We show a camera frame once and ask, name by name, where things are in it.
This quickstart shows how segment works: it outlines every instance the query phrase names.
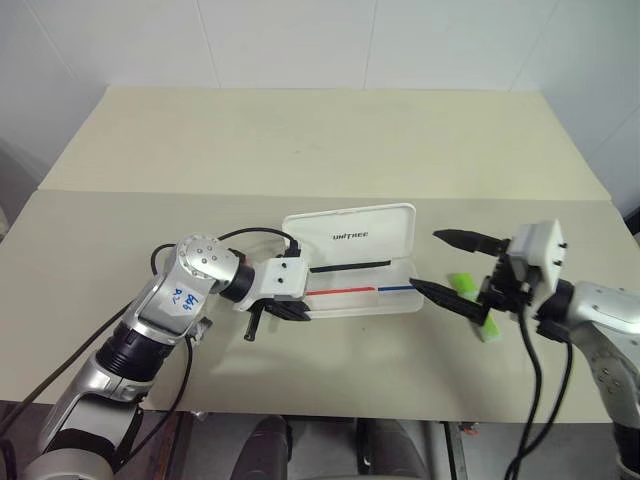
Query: table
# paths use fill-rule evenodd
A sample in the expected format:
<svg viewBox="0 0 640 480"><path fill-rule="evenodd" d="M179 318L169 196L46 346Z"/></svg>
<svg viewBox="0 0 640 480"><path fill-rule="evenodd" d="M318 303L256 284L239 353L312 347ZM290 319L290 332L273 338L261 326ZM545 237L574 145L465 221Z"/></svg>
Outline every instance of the table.
<svg viewBox="0 0 640 480"><path fill-rule="evenodd" d="M252 105L255 115L245 118L234 104L239 112ZM229 128L209 128L222 117ZM420 128L406 131L419 119ZM369 131L359 140L363 155L349 129ZM390 161L394 138L401 147ZM313 142L317 152L308 150ZM564 278L640 289L637 245L537 94L112 89L0 245L0 397L23 397L130 300L150 276L157 244L395 201L416 206L421 278L444 282L468 271L480 279L493 266L435 239L435 229L506 237L520 223L559 218L570 244ZM251 259L282 248L261 234L230 245ZM250 344L242 339L246 314L223 299L208 308L214 327L196 348L185 410L515 422L529 407L531 367L504 315L495 316L503 338L491 344L429 302L396 316L265 318ZM546 381L542 419L564 347L534 342ZM184 361L176 349L148 407L169 405ZM41 400L55 401L72 374ZM580 354L559 420L608 421Z"/></svg>

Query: wall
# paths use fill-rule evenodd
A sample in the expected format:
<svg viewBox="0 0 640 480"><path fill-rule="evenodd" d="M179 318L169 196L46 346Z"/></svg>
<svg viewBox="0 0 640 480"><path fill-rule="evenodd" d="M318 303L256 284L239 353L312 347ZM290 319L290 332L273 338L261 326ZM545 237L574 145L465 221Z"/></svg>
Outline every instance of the wall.
<svg viewBox="0 0 640 480"><path fill-rule="evenodd" d="M639 24L636 0L0 0L0 150L41 179L107 84L539 89L626 214Z"/></svg>

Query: sticker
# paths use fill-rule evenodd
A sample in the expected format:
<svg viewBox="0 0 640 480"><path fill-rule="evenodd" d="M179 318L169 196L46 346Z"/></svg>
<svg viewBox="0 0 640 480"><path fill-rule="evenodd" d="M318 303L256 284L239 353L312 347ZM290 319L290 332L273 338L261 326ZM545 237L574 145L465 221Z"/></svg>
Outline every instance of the sticker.
<svg viewBox="0 0 640 480"><path fill-rule="evenodd" d="M172 317L192 315L200 308L202 297L198 292L189 289L182 283L177 283L160 303L160 310Z"/></svg>

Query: white case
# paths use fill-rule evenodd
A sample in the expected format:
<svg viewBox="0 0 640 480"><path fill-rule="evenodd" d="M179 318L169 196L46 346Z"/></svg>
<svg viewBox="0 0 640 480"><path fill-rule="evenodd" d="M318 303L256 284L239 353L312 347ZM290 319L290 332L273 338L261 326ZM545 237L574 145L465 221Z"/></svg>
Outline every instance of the white case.
<svg viewBox="0 0 640 480"><path fill-rule="evenodd" d="M300 242L311 269L390 261L389 265L309 273L304 301L311 318L409 313L422 308L424 297L410 287L416 277L413 250L415 207L396 203L363 208L290 215L282 229ZM344 293L317 292L350 290Z"/></svg>

